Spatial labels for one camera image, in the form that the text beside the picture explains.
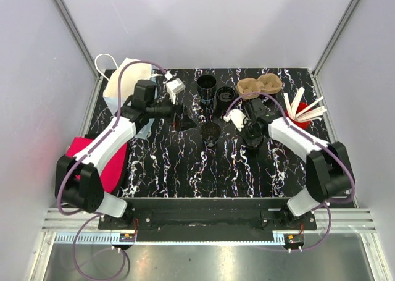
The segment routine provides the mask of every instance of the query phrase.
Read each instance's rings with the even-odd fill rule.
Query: black mug
[[[216,89],[217,81],[214,76],[206,74],[197,79],[197,92],[200,95],[202,104],[212,104]]]
[[[216,94],[217,107],[215,110],[219,113],[226,111],[229,105],[236,99],[236,92],[229,86],[223,86],[218,89]]]
[[[206,122],[200,128],[200,134],[204,144],[206,144],[207,147],[213,147],[220,138],[221,127],[215,122]]]

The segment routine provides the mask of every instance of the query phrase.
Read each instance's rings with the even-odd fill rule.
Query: white wall
[[[362,0],[318,75],[395,275],[395,0]]]
[[[350,0],[65,0],[93,56],[314,67]],[[110,60],[101,66],[111,67]]]
[[[93,88],[51,0],[0,0],[0,280],[23,280]]]

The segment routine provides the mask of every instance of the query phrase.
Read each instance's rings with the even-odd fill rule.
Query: brown egg carton
[[[281,91],[283,82],[275,74],[264,74],[255,78],[245,78],[237,83],[236,89],[240,96],[253,91],[260,91],[267,94],[277,94]],[[250,100],[258,97],[259,95],[251,95],[243,97],[245,100]]]

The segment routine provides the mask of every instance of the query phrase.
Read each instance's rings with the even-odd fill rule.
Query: black marble table
[[[211,108],[199,105],[196,80],[211,74],[221,86],[235,87],[238,80],[257,78],[265,73],[277,74],[284,83],[280,104],[285,107],[283,93],[293,99],[304,87],[305,103],[317,99],[307,69],[171,69],[186,89],[179,99],[189,109],[197,128],[174,132],[163,120],[156,120],[147,140],[129,141],[128,178],[122,187],[123,197],[268,197],[293,196],[305,185],[304,163],[288,148],[271,139],[265,140],[258,152],[247,149],[233,124],[226,124]],[[164,77],[157,77],[163,86]],[[104,79],[89,128],[100,133],[112,117],[102,98]],[[267,103],[269,109],[276,109]],[[200,126],[206,121],[220,124],[222,133],[216,147],[207,148],[200,137]],[[328,140],[323,121],[315,120],[309,133]]]

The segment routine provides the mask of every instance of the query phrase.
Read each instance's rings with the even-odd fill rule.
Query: red cloth
[[[75,137],[69,150],[66,152],[66,156],[73,157],[74,154],[86,148],[92,141],[92,139]],[[117,153],[114,154],[100,175],[103,189],[107,193],[112,193],[118,185],[122,175],[123,163],[125,162],[126,150],[127,144],[125,143]]]

